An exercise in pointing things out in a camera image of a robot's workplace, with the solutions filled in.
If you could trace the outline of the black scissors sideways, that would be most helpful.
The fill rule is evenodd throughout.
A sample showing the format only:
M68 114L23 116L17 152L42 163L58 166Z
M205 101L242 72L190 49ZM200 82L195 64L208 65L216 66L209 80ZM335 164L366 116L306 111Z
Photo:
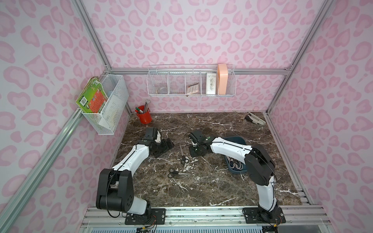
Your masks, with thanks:
M168 173L168 178L172 179L175 176L180 176L180 175L189 175L189 173L184 173L184 172L178 172L173 168L169 168L169 173Z

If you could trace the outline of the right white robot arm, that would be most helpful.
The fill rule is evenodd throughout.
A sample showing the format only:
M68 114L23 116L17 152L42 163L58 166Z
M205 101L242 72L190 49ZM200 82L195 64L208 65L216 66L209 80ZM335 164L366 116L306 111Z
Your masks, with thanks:
M222 137L205 136L199 130L188 134L192 145L189 154L192 157L209 153L222 154L245 164L249 178L256 184L259 196L259 208L272 212L277 208L274 184L275 163L266 149L261 145L244 145Z

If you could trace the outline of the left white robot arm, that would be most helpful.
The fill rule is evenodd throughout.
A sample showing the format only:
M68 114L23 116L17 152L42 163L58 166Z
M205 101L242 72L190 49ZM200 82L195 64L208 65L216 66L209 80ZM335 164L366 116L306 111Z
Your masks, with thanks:
M111 169L99 175L96 207L108 213L150 216L151 205L134 194L133 175L149 156L158 158L174 148L171 139L164 139L157 128L147 128L145 136L136 142L130 152Z

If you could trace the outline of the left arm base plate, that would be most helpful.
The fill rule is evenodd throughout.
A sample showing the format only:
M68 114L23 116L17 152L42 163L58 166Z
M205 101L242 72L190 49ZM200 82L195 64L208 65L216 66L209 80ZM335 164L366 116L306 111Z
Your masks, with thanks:
M164 225L166 217L165 208L152 208L146 210L145 214L129 214L125 217L125 225L149 225L156 221L157 225Z

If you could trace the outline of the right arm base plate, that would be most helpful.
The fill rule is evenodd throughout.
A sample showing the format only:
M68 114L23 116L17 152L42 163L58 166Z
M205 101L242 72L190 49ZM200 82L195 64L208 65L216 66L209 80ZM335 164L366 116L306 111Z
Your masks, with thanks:
M278 206L270 212L261 207L247 207L243 208L242 213L247 224L270 223L279 225L287 222L282 209Z

